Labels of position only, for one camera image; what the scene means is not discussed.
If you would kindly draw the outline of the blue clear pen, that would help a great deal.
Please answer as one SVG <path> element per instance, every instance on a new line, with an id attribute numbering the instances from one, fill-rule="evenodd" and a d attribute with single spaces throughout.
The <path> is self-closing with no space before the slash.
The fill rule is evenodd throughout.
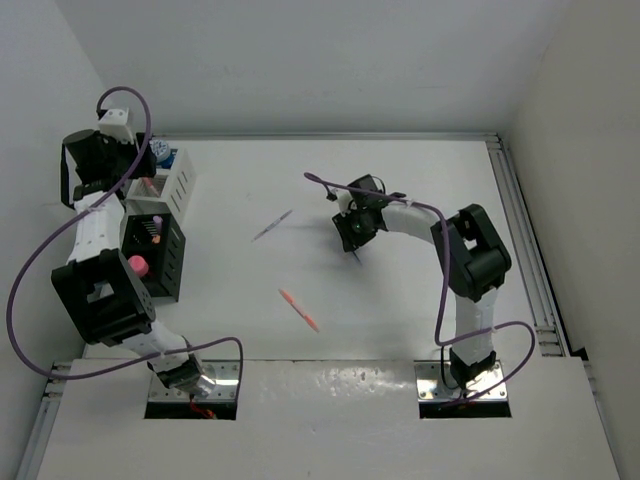
<path id="1" fill-rule="evenodd" d="M 360 258 L 359 258 L 359 256 L 358 256 L 358 254 L 357 254 L 355 251 L 351 252 L 351 254 L 353 255 L 353 257 L 354 257 L 355 261 L 356 261 L 359 265 L 361 265 L 361 266 L 362 266 L 363 264 L 362 264 L 362 261 L 360 260 Z"/>

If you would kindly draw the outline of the grey thin pen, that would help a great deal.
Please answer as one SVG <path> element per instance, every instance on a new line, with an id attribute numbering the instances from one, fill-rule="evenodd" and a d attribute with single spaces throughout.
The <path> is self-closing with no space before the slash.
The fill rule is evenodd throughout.
<path id="1" fill-rule="evenodd" d="M 268 232 L 270 232 L 271 230 L 273 230 L 274 228 L 276 228 L 281 222 L 283 222 L 287 217 L 289 217 L 291 214 L 293 213 L 293 210 L 290 209 L 288 211 L 286 211 L 284 214 L 282 214 L 281 216 L 279 216 L 276 220 L 274 220 L 273 222 L 271 222 L 268 226 L 266 226 L 264 229 L 262 229 L 258 234 L 256 234 L 252 240 L 251 243 L 259 240 L 260 238 L 262 238 L 264 235 L 266 235 Z"/>

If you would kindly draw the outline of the purple highlighter marker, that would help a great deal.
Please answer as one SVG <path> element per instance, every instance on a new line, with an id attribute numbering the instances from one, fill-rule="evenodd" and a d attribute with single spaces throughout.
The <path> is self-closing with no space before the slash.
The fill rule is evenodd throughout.
<path id="1" fill-rule="evenodd" d="M 157 235 L 160 235 L 162 232 L 163 218 L 160 215 L 154 215 L 152 217 L 152 222 L 154 225 L 155 233 Z"/>

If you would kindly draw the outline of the orange clear pen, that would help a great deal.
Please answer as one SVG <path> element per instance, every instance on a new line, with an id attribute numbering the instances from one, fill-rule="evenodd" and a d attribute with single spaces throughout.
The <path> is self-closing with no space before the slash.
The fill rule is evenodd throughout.
<path id="1" fill-rule="evenodd" d="M 306 324 L 316 333 L 319 333 L 319 327 L 312 317 L 296 302 L 291 294 L 284 289 L 278 290 L 281 297 L 291 306 L 291 308 L 306 322 Z"/>

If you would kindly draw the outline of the pink cap glue bottle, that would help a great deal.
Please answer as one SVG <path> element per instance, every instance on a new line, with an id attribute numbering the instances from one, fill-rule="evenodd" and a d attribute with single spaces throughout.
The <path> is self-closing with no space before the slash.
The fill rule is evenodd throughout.
<path id="1" fill-rule="evenodd" d="M 150 266 L 140 255 L 133 255 L 129 257 L 128 264 L 138 278 L 144 278 L 149 274 Z"/>

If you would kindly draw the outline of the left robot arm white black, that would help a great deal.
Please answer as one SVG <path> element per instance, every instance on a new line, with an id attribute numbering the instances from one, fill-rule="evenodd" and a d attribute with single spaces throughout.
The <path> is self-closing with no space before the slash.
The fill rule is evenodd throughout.
<path id="1" fill-rule="evenodd" d="M 128 349 L 164 387 L 202 396 L 212 386 L 201 361 L 153 305 L 180 296 L 184 214 L 179 207 L 127 210 L 127 181 L 155 175 L 144 133 L 122 140 L 88 129 L 63 139 L 60 197 L 80 219 L 71 254 L 51 282 L 86 343 Z"/>

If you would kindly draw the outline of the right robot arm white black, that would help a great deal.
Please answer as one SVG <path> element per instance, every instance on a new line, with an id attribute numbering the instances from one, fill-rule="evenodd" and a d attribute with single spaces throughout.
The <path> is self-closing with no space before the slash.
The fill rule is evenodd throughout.
<path id="1" fill-rule="evenodd" d="M 371 175 L 356 179 L 345 193 L 329 190 L 338 203 L 332 218 L 343 250 L 354 252 L 382 230 L 432 244 L 455 295 L 456 333 L 450 341 L 450 375 L 464 388 L 496 362 L 492 342 L 494 304 L 512 261 L 483 207 L 471 204 L 448 219 L 433 207 L 387 194 Z"/>

